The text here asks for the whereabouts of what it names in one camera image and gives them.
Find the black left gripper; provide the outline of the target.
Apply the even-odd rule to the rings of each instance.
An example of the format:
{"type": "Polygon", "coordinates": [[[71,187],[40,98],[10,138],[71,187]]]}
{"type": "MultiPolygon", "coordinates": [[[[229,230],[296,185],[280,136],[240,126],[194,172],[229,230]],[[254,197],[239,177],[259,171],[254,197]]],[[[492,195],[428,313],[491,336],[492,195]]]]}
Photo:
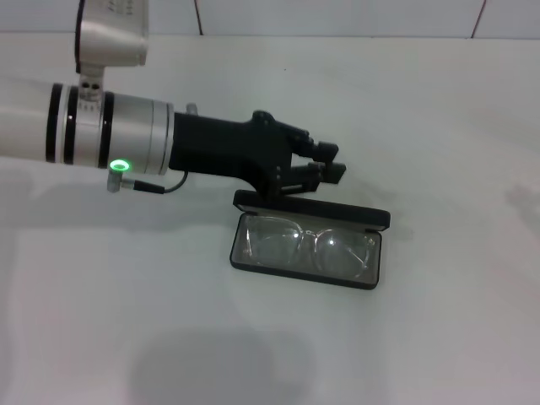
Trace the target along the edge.
{"type": "Polygon", "coordinates": [[[335,143],[316,143],[309,132],[285,126],[256,111],[245,122],[175,113],[168,167],[211,176],[232,177],[269,198],[315,192],[321,183],[338,184],[347,167],[332,163],[335,143]],[[291,167],[292,152],[313,163],[291,167]]]}

